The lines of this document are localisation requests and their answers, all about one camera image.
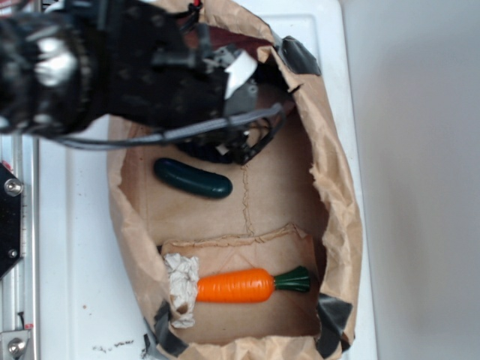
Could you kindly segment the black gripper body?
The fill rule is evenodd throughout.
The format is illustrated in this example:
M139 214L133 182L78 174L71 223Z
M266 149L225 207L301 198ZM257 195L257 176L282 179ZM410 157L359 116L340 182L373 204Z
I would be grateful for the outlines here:
M214 47L201 1L171 13L144 1L109 1L95 26L101 115L183 128L254 110L257 62L233 44Z

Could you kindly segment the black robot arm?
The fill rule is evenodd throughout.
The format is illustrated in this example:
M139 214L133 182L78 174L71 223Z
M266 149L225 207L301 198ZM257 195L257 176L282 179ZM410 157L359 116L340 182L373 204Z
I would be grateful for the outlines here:
M169 130L250 112L257 63L214 47L200 6L61 1L1 19L1 132L60 137L104 115Z

